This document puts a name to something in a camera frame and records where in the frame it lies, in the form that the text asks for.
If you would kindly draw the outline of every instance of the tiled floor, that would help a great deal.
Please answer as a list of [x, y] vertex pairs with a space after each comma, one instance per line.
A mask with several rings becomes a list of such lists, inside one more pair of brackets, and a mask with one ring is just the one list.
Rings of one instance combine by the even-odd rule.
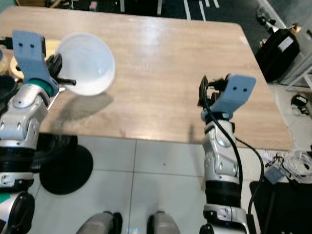
[[294, 88], [286, 91], [284, 85], [269, 85], [281, 115], [293, 138], [293, 148], [310, 151], [312, 144], [312, 119], [310, 116], [296, 116], [291, 109], [291, 99], [296, 94], [311, 93], [307, 88]]
[[[312, 120], [292, 114], [290, 99], [295, 93], [285, 91], [284, 86], [271, 89], [294, 147], [309, 149]], [[59, 196], [40, 186], [37, 176], [30, 190], [36, 196], [31, 234], [75, 234], [85, 220], [105, 210], [122, 213], [123, 234], [146, 233], [148, 216], [158, 210], [169, 213], [182, 234], [199, 233], [205, 223], [201, 145], [86, 136], [79, 136], [78, 141], [94, 158], [89, 181], [78, 191]], [[242, 207], [246, 210], [251, 197], [249, 183], [258, 180], [260, 163], [251, 150], [239, 151], [244, 173]]]

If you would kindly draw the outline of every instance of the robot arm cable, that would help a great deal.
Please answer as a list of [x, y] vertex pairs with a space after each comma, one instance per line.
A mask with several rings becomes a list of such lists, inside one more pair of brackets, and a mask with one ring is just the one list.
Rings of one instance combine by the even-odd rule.
[[236, 140], [239, 141], [240, 143], [246, 145], [246, 146], [247, 146], [248, 148], [250, 148], [252, 151], [254, 151], [254, 153], [257, 155], [257, 157], [258, 157], [258, 159], [259, 159], [259, 161], [260, 161], [260, 164], [261, 164], [261, 174], [260, 174], [259, 183], [258, 183], [258, 185], [257, 185], [257, 187], [256, 187], [256, 189], [255, 189], [255, 191], [254, 191], [254, 193], [253, 193], [253, 195], [252, 195], [252, 197], [250, 198], [250, 201], [249, 201], [249, 204], [248, 204], [248, 214], [251, 215], [251, 213], [252, 213], [253, 201], [254, 201], [254, 198], [255, 198], [255, 196], [256, 196], [256, 194], [257, 194], [257, 191], [258, 191], [259, 188], [260, 188], [261, 181], [262, 181], [263, 176], [264, 176], [264, 164], [263, 164], [263, 161], [262, 161], [262, 158], [261, 158], [260, 154], [258, 153], [258, 151], [257, 151], [255, 148], [253, 148], [251, 145], [247, 144], [246, 142], [244, 142], [244, 141], [242, 141], [242, 140], [240, 140], [240, 139], [238, 139], [238, 138], [236, 138]]

